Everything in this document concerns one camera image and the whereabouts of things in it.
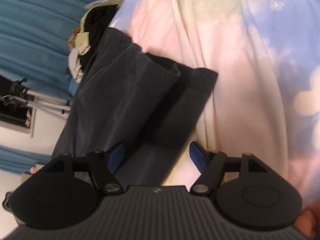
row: white butterfly embroidery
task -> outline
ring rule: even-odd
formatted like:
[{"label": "white butterfly embroidery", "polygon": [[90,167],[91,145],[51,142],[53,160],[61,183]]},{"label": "white butterfly embroidery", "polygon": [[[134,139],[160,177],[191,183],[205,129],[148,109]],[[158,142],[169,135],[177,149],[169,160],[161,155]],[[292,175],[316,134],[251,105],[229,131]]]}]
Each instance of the white butterfly embroidery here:
[{"label": "white butterfly embroidery", "polygon": [[271,3],[271,5],[270,5],[271,10],[281,11],[282,6],[284,6],[283,2],[278,3],[278,2],[271,0],[270,3]]}]

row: ribbed black surface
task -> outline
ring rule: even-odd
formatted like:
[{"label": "ribbed black surface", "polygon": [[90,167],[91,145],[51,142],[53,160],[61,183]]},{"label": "ribbed black surface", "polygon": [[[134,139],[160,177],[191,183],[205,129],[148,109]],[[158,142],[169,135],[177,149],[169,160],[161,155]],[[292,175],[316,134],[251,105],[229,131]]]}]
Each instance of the ribbed black surface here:
[{"label": "ribbed black surface", "polygon": [[307,239],[294,228],[256,232],[231,224],[205,197],[185,187],[130,187],[106,197],[87,220],[53,231],[20,226],[8,240],[294,240]]}]

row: skin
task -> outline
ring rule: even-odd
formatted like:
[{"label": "skin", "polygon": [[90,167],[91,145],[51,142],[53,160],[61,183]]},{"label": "skin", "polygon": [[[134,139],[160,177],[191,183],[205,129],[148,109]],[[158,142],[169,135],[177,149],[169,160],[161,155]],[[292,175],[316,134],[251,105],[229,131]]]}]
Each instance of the skin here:
[{"label": "skin", "polygon": [[307,237],[313,238],[320,234],[320,200],[304,209],[294,225]]}]

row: blue curtain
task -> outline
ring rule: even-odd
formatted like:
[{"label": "blue curtain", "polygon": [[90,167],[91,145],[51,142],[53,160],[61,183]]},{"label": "blue curtain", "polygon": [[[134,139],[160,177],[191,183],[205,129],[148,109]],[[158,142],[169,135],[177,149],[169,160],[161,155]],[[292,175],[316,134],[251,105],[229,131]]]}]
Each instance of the blue curtain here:
[{"label": "blue curtain", "polygon": [[70,99],[68,37],[95,0],[0,0],[0,75]]},{"label": "blue curtain", "polygon": [[21,174],[39,164],[47,164],[51,156],[19,151],[0,146],[0,169]]}]

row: white wall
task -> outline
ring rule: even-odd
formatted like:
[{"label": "white wall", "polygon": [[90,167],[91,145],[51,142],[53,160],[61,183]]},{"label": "white wall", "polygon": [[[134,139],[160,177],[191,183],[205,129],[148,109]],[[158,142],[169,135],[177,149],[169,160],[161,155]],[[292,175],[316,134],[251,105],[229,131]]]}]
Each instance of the white wall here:
[{"label": "white wall", "polygon": [[51,155],[65,121],[36,110],[33,138],[30,134],[0,126],[0,145]]},{"label": "white wall", "polygon": [[[21,178],[17,174],[0,170],[0,202],[4,200],[7,191],[15,190],[21,183]],[[3,239],[7,234],[17,226],[16,221],[11,213],[0,207],[0,239]]]}]

